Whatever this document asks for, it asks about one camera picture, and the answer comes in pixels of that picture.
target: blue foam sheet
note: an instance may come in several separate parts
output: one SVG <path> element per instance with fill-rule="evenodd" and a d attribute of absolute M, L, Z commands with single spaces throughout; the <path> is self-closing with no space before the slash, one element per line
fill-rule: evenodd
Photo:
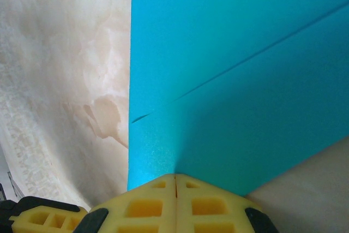
<path fill-rule="evenodd" d="M 349 132 L 349 0 L 133 0 L 129 185 L 246 194 Z"/>

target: blue paper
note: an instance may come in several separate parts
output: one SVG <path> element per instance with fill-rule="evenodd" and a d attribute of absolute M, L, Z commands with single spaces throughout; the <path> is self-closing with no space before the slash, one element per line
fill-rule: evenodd
<path fill-rule="evenodd" d="M 129 189 L 246 194 L 349 131 L 349 0 L 133 0 Z"/>

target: beige fabric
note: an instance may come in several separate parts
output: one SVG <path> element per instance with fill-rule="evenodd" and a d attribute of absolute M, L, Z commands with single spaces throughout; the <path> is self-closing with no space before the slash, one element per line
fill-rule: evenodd
<path fill-rule="evenodd" d="M 130 0 L 0 0 L 0 144 L 25 195 L 126 190 Z M 349 141 L 252 193 L 281 232 L 349 232 Z"/>

